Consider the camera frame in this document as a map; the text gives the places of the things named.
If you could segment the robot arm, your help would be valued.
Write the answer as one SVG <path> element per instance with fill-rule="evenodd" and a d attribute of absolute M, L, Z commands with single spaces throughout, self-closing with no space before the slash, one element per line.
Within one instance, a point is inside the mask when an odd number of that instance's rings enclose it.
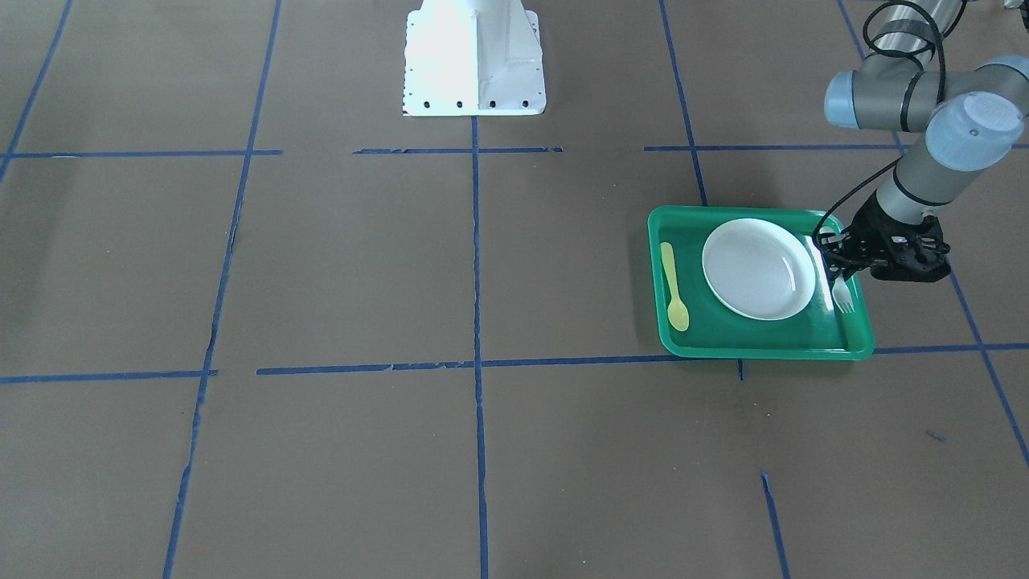
<path fill-rule="evenodd" d="M 841 233 L 814 230 L 830 281 L 868 270 L 878 280 L 936 282 L 949 276 L 941 209 L 1003 160 L 1027 125 L 1027 58 L 1005 55 L 949 72 L 945 38 L 962 1 L 888 1 L 863 29 L 868 56 L 833 77 L 824 114 L 836 126 L 881 129 L 918 139 L 871 176 L 874 193 Z"/>

